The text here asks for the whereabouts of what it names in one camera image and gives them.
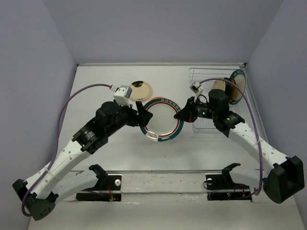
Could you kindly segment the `white plate teal red rim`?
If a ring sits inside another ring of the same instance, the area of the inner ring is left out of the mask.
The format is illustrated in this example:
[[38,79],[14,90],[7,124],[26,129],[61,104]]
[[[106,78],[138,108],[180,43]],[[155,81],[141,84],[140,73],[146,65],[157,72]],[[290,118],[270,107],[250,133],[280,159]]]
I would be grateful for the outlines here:
[[155,142],[165,142],[180,134],[184,122],[174,118],[181,108],[173,100],[156,97],[148,101],[144,105],[144,109],[153,114],[149,123],[141,127],[142,133],[148,139]]

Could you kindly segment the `cream plate small motifs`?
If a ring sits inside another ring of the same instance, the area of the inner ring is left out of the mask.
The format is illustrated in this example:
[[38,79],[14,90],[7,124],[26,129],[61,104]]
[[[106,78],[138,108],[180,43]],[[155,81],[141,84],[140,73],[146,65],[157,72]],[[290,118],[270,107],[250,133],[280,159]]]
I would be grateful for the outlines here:
[[212,84],[212,87],[211,87],[212,90],[215,90],[215,89],[219,89],[219,90],[222,90],[222,91],[225,91],[226,89],[226,83],[224,81],[224,78],[218,78],[214,81],[214,83]]

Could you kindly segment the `brown yellow patterned plate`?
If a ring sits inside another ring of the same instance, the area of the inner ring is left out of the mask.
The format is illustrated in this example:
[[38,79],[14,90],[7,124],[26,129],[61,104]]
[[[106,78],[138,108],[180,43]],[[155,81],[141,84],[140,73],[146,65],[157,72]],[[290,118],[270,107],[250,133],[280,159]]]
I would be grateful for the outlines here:
[[236,81],[233,78],[224,78],[225,82],[225,93],[228,96],[229,102],[231,102],[236,94]]

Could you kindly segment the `white plate dark green rim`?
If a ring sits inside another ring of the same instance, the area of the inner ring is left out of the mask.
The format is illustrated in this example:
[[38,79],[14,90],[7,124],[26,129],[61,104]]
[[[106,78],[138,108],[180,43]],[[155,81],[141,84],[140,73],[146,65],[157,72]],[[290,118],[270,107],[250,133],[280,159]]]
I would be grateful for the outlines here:
[[236,87],[233,88],[235,92],[233,93],[233,97],[230,100],[230,104],[235,105],[240,102],[243,97],[242,94],[245,93],[247,84],[245,72],[241,69],[235,70],[231,74],[230,80],[236,85]]

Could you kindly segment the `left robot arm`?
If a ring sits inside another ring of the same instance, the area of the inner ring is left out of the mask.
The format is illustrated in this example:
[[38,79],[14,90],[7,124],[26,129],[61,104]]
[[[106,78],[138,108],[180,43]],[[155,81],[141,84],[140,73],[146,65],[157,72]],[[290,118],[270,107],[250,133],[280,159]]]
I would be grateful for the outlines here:
[[64,177],[80,162],[107,144],[108,138],[124,126],[144,127],[153,114],[141,102],[134,110],[130,104],[121,106],[115,101],[105,102],[95,117],[73,135],[67,146],[35,175],[16,180],[12,187],[22,202],[22,213],[34,220],[50,214],[65,198],[87,188],[101,189],[106,185],[107,173],[91,165],[74,178]]

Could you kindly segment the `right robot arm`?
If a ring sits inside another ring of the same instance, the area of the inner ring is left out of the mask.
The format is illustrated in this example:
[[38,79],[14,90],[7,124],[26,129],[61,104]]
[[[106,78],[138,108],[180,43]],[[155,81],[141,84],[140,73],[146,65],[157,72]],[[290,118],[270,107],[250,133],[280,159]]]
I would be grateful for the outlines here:
[[224,187],[244,184],[254,188],[253,195],[257,196],[264,191],[277,204],[304,189],[304,166],[301,159],[297,156],[289,157],[263,140],[255,127],[250,128],[240,115],[230,110],[228,96],[224,91],[210,90],[206,103],[190,97],[185,107],[174,115],[175,119],[189,123],[199,117],[211,119],[218,131],[259,163],[259,169],[253,172],[240,170],[238,163],[224,168],[221,175]]

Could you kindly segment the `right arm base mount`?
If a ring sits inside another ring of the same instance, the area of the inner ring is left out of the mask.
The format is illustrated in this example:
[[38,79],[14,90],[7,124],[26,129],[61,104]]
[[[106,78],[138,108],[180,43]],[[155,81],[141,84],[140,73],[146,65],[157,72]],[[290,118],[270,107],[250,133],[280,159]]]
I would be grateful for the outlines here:
[[206,175],[203,187],[208,201],[252,200],[249,186],[229,182],[222,174]]

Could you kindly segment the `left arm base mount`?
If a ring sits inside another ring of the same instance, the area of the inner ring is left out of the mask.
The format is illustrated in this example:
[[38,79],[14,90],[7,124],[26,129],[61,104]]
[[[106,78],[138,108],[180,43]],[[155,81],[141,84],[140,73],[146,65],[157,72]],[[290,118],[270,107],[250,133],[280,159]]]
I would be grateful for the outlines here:
[[109,174],[105,182],[97,182],[92,188],[87,188],[75,195],[77,201],[86,202],[120,202],[121,174]]

